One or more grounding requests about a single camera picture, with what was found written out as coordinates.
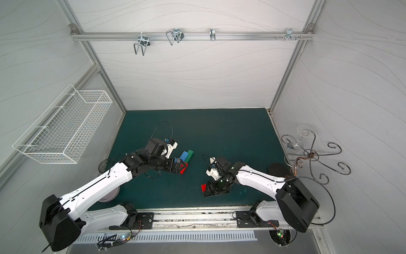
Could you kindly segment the blue lego brick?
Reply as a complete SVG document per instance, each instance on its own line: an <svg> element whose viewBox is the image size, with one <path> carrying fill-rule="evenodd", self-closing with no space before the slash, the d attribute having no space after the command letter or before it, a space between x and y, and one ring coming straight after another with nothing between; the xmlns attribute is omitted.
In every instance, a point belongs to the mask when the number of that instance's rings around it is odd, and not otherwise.
<svg viewBox="0 0 406 254"><path fill-rule="evenodd" d="M184 152L182 153L182 155L180 156L180 159L181 159L182 161L186 162L186 159L187 159L188 155L189 155L189 153L186 152L186 151L184 151Z"/></svg>

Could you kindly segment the red lego brick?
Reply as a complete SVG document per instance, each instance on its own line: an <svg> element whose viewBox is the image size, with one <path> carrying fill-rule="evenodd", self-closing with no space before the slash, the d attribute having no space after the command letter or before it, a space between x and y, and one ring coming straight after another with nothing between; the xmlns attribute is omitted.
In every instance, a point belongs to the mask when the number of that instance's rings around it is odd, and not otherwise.
<svg viewBox="0 0 406 254"><path fill-rule="evenodd" d="M181 165L180 165L180 174L184 174L184 172L186 171L186 169L187 169L187 167L188 167L188 163L182 163Z"/></svg>
<svg viewBox="0 0 406 254"><path fill-rule="evenodd" d="M204 193L207 189L207 185L206 184L201 185L201 189L202 189L202 192Z"/></svg>

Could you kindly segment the long green lego brick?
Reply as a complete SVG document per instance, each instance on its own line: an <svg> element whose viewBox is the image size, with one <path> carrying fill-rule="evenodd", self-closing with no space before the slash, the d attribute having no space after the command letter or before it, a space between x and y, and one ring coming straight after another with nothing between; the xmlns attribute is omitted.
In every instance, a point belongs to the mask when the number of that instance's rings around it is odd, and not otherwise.
<svg viewBox="0 0 406 254"><path fill-rule="evenodd" d="M186 163L189 163L189 162L190 162L190 160L191 160L193 154L194 154L194 151L189 149L189 150L188 150L188 155L187 155L186 161L185 161Z"/></svg>

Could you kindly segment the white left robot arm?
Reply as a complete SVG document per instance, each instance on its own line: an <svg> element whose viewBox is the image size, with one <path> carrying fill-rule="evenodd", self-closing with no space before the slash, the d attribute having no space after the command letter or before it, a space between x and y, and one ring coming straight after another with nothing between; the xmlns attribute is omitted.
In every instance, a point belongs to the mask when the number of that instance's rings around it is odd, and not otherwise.
<svg viewBox="0 0 406 254"><path fill-rule="evenodd" d="M62 197L52 194L42 202L39 219L39 227L49 248L54 252L61 251L86 233L123 225L136 214L130 205L120 204L95 212L88 209L113 190L149 170L183 174L187 166L180 158L133 152L84 186Z"/></svg>

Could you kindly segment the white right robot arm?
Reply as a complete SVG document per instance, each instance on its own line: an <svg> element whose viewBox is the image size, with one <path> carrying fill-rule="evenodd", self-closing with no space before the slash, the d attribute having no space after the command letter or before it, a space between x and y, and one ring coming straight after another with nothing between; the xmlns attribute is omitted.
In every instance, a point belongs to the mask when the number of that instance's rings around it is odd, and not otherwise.
<svg viewBox="0 0 406 254"><path fill-rule="evenodd" d="M214 161L206 171L212 180L202 185L205 197L227 194L233 185L253 188L271 201L257 201L249 211L238 215L242 227L275 227L286 223L305 233L312 223L319 203L300 179L295 176L273 176L236 162Z"/></svg>

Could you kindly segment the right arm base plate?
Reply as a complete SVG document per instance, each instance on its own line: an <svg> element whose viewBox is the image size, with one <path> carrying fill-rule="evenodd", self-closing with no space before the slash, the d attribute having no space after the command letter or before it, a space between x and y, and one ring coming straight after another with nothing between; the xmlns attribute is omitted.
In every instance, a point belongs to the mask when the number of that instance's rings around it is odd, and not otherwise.
<svg viewBox="0 0 406 254"><path fill-rule="evenodd" d="M279 221L263 221L254 212L234 211L232 214L238 228L274 228L279 227Z"/></svg>

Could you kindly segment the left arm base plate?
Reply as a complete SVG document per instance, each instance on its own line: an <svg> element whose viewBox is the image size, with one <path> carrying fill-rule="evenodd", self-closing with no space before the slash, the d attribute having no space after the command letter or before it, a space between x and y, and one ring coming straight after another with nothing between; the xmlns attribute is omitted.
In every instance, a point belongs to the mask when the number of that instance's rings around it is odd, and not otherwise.
<svg viewBox="0 0 406 254"><path fill-rule="evenodd" d="M123 223L119 225L112 225L109 227L110 230L150 230L152 229L152 222L154 219L154 213L137 213L130 214Z"/></svg>

